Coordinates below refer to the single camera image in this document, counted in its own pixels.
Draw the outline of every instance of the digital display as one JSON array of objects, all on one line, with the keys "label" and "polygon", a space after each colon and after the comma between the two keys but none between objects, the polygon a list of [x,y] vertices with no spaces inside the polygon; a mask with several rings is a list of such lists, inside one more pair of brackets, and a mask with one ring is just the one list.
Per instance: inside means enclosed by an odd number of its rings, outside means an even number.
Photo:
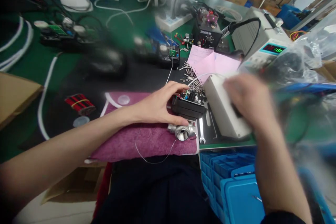
[{"label": "digital display", "polygon": [[263,48],[263,50],[265,50],[265,51],[269,51],[269,52],[276,53],[276,54],[281,53],[285,49],[286,49],[285,47],[275,46],[273,44],[267,44]]}]

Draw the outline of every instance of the wrench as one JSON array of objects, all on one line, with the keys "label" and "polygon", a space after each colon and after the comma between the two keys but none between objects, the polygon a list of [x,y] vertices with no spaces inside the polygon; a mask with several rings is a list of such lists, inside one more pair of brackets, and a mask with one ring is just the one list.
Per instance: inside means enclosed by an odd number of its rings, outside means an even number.
[{"label": "wrench", "polygon": [[205,118],[206,118],[206,124],[208,127],[211,127],[211,121],[209,116],[209,110],[208,110],[208,101],[203,100],[204,107],[206,108]]},{"label": "wrench", "polygon": [[199,132],[200,132],[200,136],[199,136],[199,142],[202,143],[204,142],[203,144],[205,144],[205,138],[204,138],[204,132],[203,132],[203,118],[201,117],[199,119]]}]

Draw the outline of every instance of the floor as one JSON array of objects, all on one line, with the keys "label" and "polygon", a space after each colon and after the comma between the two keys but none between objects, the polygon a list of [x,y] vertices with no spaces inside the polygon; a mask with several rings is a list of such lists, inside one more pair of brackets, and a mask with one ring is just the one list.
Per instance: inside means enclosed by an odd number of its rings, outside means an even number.
[{"label": "floor", "polygon": [[44,193],[33,199],[14,219],[14,224],[89,224],[96,202],[54,203],[40,205]]}]

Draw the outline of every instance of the left hand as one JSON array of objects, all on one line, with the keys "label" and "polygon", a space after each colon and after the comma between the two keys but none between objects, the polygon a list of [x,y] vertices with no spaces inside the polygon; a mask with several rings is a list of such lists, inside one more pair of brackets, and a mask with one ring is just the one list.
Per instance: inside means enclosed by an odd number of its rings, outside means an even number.
[{"label": "left hand", "polygon": [[168,123],[188,126],[187,119],[171,115],[167,111],[167,102],[172,95],[181,93],[186,89],[189,89],[187,85],[170,81],[163,88],[130,106],[132,115],[139,123]]}]

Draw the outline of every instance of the right hand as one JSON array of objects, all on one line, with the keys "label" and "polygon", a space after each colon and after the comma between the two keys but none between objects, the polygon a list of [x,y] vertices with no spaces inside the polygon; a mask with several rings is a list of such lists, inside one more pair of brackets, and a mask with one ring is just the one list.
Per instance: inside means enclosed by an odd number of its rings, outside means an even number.
[{"label": "right hand", "polygon": [[246,73],[224,82],[233,104],[255,130],[270,129],[277,125],[268,87],[257,77]]}]

